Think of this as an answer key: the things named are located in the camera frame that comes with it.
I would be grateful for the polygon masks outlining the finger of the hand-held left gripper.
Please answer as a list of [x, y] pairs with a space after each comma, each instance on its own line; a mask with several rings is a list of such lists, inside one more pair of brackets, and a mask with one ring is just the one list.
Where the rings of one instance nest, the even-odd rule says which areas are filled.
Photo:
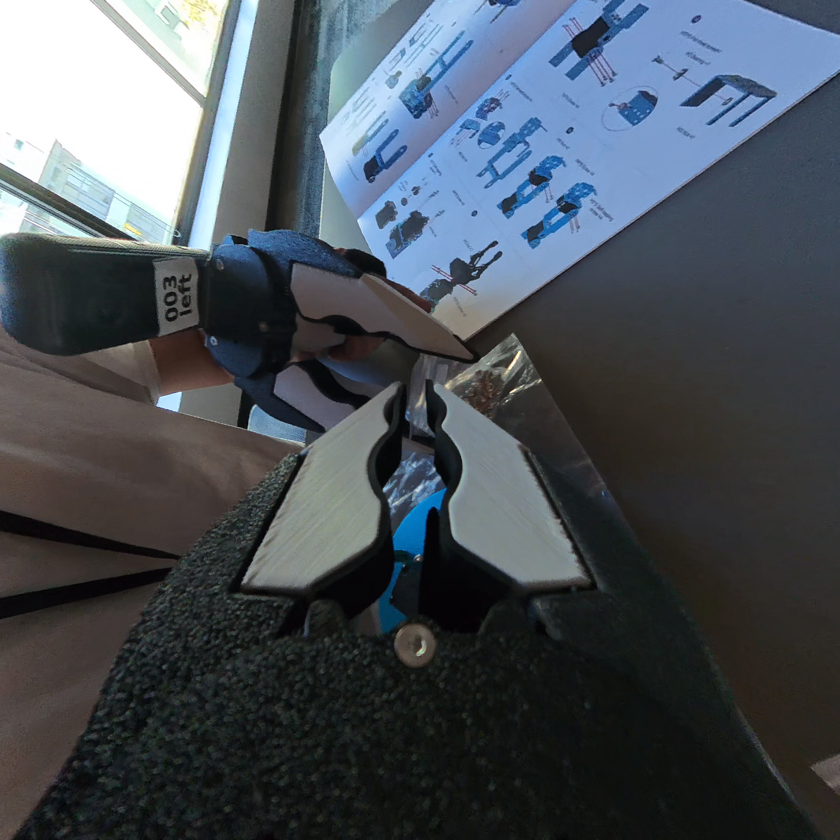
[[279, 419], [323, 433], [339, 425], [389, 385], [373, 364], [293, 364], [276, 377]]
[[297, 307], [293, 353], [319, 353], [337, 346], [344, 337], [372, 335], [438, 357], [474, 359], [444, 324], [378, 277], [343, 276], [294, 264], [290, 294]]

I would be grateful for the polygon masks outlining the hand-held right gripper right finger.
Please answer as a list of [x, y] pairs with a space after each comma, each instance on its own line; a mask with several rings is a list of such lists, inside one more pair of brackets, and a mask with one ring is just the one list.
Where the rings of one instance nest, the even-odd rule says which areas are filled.
[[588, 588], [592, 578], [528, 449], [441, 384], [427, 381], [434, 462], [446, 492], [444, 555], [519, 594]]

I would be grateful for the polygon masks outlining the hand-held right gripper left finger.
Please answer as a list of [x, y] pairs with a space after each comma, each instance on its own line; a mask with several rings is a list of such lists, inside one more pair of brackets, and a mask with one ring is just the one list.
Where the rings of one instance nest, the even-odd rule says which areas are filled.
[[384, 485], [400, 464], [405, 386], [389, 385], [304, 455], [241, 581], [249, 594], [378, 596], [392, 576]]

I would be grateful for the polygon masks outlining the blue round base assembly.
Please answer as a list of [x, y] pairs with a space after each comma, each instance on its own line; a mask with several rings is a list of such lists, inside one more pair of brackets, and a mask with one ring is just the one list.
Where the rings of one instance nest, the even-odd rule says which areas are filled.
[[435, 492], [412, 509], [393, 534], [394, 570], [391, 582], [378, 601], [381, 630], [390, 632], [418, 614], [419, 585], [423, 570], [426, 519], [440, 509], [444, 490]]

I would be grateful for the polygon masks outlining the clear packet of silver screws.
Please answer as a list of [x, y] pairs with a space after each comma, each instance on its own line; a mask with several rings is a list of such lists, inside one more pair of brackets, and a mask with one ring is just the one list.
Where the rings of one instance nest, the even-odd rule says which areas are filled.
[[406, 387], [402, 436], [413, 444], [431, 446], [434, 432], [427, 421], [426, 383], [444, 386], [479, 413], [493, 418], [511, 383], [509, 371], [487, 364], [467, 365], [422, 354], [411, 370]]

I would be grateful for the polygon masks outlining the instruction manual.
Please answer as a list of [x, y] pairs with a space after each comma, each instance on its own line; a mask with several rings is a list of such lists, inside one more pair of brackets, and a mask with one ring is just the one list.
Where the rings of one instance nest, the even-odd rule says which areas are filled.
[[434, 2], [320, 140], [388, 273], [477, 333], [838, 73], [740, 1]]

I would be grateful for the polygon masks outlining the grey desk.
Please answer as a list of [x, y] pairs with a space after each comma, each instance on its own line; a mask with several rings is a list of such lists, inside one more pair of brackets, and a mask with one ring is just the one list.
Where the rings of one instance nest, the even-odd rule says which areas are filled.
[[[838, 35], [838, 2], [748, 2]], [[415, 24], [333, 72], [344, 106]], [[515, 332], [771, 759], [838, 807], [838, 73], [476, 332]]]

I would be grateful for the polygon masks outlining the person's left hand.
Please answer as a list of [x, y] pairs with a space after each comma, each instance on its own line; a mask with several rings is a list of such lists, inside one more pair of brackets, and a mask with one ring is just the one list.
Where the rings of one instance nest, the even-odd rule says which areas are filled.
[[[190, 330], [149, 340], [162, 396], [234, 382], [235, 378], [210, 354], [204, 338], [201, 330]], [[373, 336], [349, 336], [341, 345], [330, 348], [326, 357], [337, 362], [362, 361], [383, 342]]]

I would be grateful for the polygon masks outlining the large clear plastic bag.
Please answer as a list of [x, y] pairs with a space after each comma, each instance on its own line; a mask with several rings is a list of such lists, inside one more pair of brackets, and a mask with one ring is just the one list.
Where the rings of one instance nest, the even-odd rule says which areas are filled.
[[[509, 335], [474, 364], [501, 367], [511, 377], [502, 405], [489, 419], [626, 526], [620, 508], [517, 336]], [[392, 529], [396, 530], [416, 505], [442, 488], [430, 447], [405, 440], [401, 464], [385, 485]]]

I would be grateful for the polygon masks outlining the person's light garment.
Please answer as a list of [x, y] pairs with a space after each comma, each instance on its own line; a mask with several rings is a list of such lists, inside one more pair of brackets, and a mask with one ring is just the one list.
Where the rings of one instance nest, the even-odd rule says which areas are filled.
[[[149, 342], [61, 358], [2, 332], [2, 512], [179, 557], [299, 446], [157, 407]], [[151, 585], [2, 619], [2, 838], [53, 783]]]

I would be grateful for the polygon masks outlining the bright window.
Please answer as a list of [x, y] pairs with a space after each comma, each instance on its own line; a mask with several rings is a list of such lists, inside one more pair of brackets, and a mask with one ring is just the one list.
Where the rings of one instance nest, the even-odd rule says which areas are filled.
[[186, 245], [239, 8], [2, 1], [2, 232]]

